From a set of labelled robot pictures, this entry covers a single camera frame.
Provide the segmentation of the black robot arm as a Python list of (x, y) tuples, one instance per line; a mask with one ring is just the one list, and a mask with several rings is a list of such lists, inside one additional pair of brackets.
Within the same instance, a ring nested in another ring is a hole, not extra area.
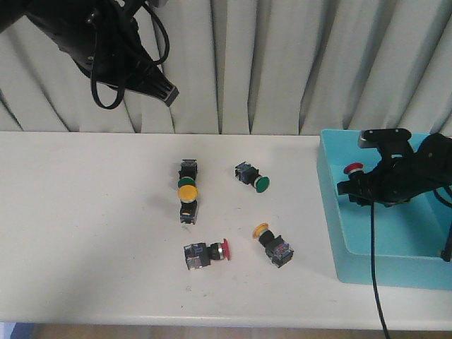
[[(167, 31), (153, 10), (161, 5), (161, 1), (2, 1), (1, 29), (27, 17), (90, 79), (98, 107), (117, 108), (127, 90), (170, 106), (179, 91), (158, 67), (170, 52)], [(141, 43), (135, 19), (141, 8), (164, 39), (158, 59)]]
[(406, 129), (361, 131), (359, 146), (377, 149), (381, 160), (367, 173), (361, 162), (348, 165), (343, 172), (349, 179), (337, 184), (338, 194), (360, 206), (380, 203), (390, 207), (450, 186), (451, 139), (434, 133), (413, 150), (411, 137)]

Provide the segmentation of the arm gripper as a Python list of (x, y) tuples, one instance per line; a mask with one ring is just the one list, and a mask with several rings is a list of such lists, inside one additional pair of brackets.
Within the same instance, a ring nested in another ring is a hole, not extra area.
[(87, 77), (170, 107), (178, 88), (144, 49), (134, 18), (144, 1), (32, 1), (31, 21)]
[(391, 207), (446, 186), (446, 137), (428, 135), (414, 153), (381, 156), (370, 172), (355, 172), (337, 183), (339, 195), (360, 206), (380, 203)]

